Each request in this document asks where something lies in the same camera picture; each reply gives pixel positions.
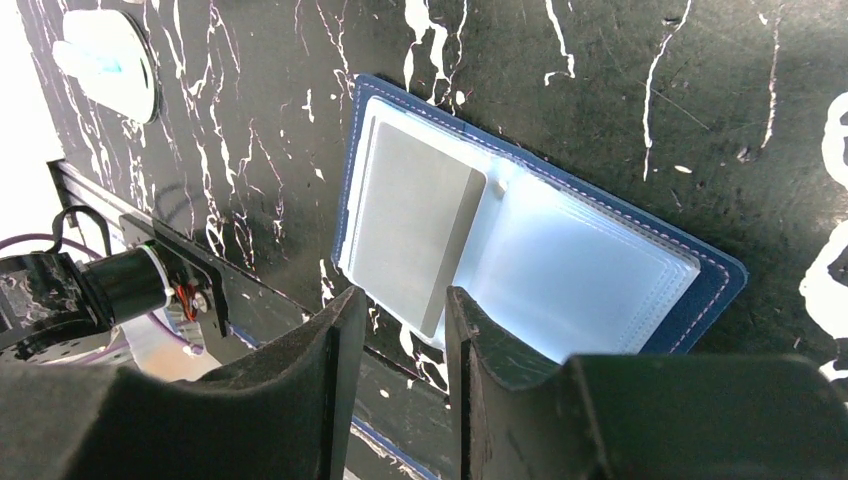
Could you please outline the blue toothbrush blister pack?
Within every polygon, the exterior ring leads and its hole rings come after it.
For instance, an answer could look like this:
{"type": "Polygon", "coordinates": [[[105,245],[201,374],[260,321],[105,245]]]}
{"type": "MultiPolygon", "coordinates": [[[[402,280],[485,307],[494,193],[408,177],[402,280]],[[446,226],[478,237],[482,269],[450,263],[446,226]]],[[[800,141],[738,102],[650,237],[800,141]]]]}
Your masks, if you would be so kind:
{"type": "Polygon", "coordinates": [[[158,112],[156,70],[138,23],[117,9],[77,9],[62,18],[51,54],[85,96],[130,120],[149,124],[158,112]]]}

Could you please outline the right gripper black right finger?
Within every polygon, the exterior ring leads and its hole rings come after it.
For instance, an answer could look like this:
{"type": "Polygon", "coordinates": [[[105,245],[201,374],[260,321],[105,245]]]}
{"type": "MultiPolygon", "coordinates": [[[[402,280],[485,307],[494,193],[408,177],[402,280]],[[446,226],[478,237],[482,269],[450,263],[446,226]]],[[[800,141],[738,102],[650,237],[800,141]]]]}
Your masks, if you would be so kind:
{"type": "Polygon", "coordinates": [[[446,295],[459,479],[843,479],[847,408],[798,356],[544,357],[446,295]]]}

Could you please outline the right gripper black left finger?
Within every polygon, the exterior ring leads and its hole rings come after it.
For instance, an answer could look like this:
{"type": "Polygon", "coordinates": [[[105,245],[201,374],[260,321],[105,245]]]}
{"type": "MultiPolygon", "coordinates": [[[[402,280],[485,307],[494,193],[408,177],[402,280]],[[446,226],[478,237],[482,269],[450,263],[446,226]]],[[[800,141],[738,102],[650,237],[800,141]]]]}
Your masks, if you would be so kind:
{"type": "Polygon", "coordinates": [[[5,479],[339,479],[366,323],[351,287],[194,381],[113,365],[1,370],[5,479]]]}

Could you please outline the navy blue card holder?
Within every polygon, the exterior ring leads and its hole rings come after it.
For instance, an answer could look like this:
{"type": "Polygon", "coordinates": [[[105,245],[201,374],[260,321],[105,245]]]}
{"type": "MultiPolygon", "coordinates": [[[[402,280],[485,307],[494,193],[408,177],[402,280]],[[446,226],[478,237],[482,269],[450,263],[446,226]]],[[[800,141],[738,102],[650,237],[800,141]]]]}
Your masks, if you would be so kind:
{"type": "Polygon", "coordinates": [[[553,361],[574,353],[687,352],[748,281],[729,254],[402,88],[361,75],[332,254],[356,286],[350,247],[380,123],[485,175],[447,288],[465,289],[499,326],[553,361]]]}

